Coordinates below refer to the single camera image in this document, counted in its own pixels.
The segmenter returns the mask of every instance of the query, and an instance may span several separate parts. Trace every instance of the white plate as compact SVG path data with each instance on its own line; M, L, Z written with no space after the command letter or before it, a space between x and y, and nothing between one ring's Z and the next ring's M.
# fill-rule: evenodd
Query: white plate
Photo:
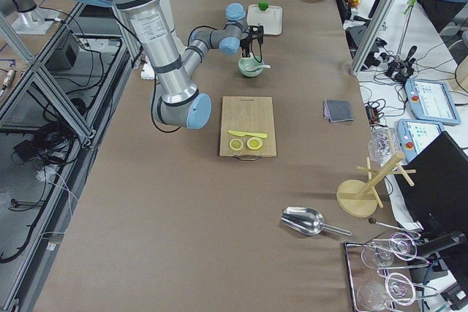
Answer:
M249 26L263 26L263 33L277 36L282 29L283 8L270 5L262 11L258 5L249 5L247 10L247 24Z

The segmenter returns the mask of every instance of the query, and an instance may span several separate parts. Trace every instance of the cutting board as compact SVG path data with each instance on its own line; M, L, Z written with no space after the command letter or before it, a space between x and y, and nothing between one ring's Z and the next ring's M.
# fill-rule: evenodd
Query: cutting board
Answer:
M253 151L246 146L249 136L236 137L227 133L230 129L266 133L268 137L263 139L263 146L259 150ZM244 143L239 151L234 151L229 147L229 141L234 138L240 139ZM223 96L219 155L276 157L273 99L271 97Z

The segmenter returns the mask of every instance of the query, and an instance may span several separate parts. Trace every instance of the metal scoop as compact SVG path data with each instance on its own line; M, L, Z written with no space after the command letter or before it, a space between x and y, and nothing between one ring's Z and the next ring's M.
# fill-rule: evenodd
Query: metal scoop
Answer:
M308 236L317 235L322 230L352 236L349 230L325 224L323 215L313 208L288 207L283 211L281 221L289 228Z

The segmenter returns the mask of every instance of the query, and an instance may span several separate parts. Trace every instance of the control panel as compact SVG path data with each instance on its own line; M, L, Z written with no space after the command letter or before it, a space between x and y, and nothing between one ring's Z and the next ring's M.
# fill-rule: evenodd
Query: control panel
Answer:
M410 162L444 131L444 126L440 122L402 118L398 122L397 131L401 149L406 156L407 162Z
M409 79L404 90L409 106L418 120L448 125L460 124L460 116L444 82Z

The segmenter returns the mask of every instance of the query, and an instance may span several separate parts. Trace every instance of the black screen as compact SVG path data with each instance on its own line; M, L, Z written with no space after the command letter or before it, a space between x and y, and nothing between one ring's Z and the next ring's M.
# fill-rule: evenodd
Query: black screen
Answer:
M423 236L432 240L461 231L468 235L468 156L447 132L442 132L406 169L415 186L397 175L409 214L423 225ZM439 252L460 287L468 292L468 244Z

